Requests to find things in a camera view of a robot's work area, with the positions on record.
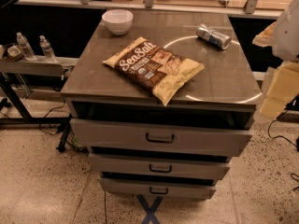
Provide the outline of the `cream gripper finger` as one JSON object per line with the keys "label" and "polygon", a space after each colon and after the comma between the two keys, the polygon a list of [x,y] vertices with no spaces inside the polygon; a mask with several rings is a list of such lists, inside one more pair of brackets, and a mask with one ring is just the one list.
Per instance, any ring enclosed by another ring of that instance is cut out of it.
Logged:
{"label": "cream gripper finger", "polygon": [[275,26],[276,24],[274,22],[268,25],[262,32],[253,38],[252,43],[263,48],[271,46]]}
{"label": "cream gripper finger", "polygon": [[267,119],[276,119],[299,94],[299,62],[283,62],[278,67],[259,109]]}

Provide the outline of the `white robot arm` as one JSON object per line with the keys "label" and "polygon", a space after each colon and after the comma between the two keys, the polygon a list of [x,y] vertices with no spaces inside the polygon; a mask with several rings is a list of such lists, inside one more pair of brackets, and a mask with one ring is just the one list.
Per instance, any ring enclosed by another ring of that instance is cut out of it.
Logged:
{"label": "white robot arm", "polygon": [[256,35],[252,43],[271,47],[273,55],[282,60],[254,114],[256,121],[270,122],[299,94],[299,0],[292,0],[278,19]]}

